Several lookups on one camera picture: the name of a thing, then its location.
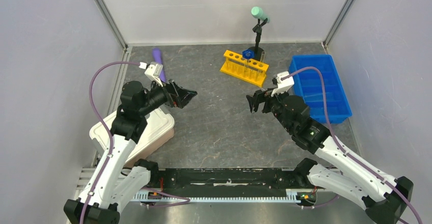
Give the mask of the white plastic lid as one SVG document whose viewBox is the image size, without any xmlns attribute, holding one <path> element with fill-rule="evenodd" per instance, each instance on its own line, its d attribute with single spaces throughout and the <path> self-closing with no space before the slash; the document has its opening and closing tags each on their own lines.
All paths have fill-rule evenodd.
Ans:
<svg viewBox="0 0 432 224">
<path fill-rule="evenodd" d="M 154 142 L 162 135 L 164 135 L 168 130 L 174 128 L 175 126 L 174 118 L 165 106 L 161 106 L 156 110 L 152 111 L 149 115 L 146 116 L 146 120 L 148 125 L 146 126 L 143 134 L 141 135 L 138 144 Z M 100 122 L 92 126 L 89 131 L 89 136 L 97 152 L 102 155 L 104 150 L 108 148 L 110 141 L 105 128 Z"/>
</svg>

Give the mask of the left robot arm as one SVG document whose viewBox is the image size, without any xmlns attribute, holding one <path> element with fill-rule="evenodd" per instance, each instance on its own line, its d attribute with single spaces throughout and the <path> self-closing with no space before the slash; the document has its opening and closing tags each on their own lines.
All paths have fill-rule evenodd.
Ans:
<svg viewBox="0 0 432 224">
<path fill-rule="evenodd" d="M 120 182 L 118 177 L 148 123 L 146 116 L 166 104 L 184 108 L 197 95 L 175 81 L 152 82 L 151 89 L 139 81 L 126 83 L 121 92 L 116 116 L 108 129 L 109 145 L 88 185 L 75 200 L 68 199 L 64 212 L 71 223 L 119 223 L 120 215 L 134 195 L 144 186 L 160 181 L 158 164 L 138 160 Z"/>
</svg>

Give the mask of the blue bulb dropper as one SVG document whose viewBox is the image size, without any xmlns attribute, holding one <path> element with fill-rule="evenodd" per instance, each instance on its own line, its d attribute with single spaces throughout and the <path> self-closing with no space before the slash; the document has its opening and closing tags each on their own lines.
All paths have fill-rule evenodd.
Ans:
<svg viewBox="0 0 432 224">
<path fill-rule="evenodd" d="M 242 76 L 244 81 L 249 82 L 253 85 L 256 85 L 260 88 L 263 88 L 264 82 L 267 78 L 267 72 L 266 72 L 266 77 L 259 76 L 259 69 L 260 69 L 258 67 L 259 61 L 253 59 L 253 57 L 254 57 L 253 53 L 251 55 L 249 55 L 247 53 L 247 50 L 243 51 L 242 59 L 244 60 L 244 68 L 242 70 L 241 76 Z"/>
</svg>

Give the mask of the glass tube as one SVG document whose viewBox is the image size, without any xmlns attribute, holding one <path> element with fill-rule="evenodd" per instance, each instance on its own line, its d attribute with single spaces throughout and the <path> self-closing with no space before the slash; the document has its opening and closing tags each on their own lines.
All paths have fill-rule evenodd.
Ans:
<svg viewBox="0 0 432 224">
<path fill-rule="evenodd" d="M 268 69 L 267 64 L 264 62 L 265 61 L 265 55 L 266 55 L 265 51 L 262 51 L 261 56 L 260 56 L 260 60 L 258 63 L 258 67 L 260 68 L 259 69 L 259 76 L 262 76 L 262 77 L 266 77 L 266 72 Z"/>
</svg>

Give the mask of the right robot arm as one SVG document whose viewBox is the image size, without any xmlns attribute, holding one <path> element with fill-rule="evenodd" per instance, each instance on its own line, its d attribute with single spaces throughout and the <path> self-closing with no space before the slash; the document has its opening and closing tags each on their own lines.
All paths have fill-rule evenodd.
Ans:
<svg viewBox="0 0 432 224">
<path fill-rule="evenodd" d="M 343 144 L 331 130 L 310 117 L 303 98 L 271 95 L 258 90 L 247 95 L 250 111 L 271 113 L 291 135 L 297 146 L 339 169 L 332 173 L 316 161 L 305 158 L 296 167 L 294 181 L 300 187 L 310 184 L 330 190 L 362 208 L 375 223 L 397 223 L 410 203 L 413 182 L 405 176 L 395 178 L 376 168 Z"/>
</svg>

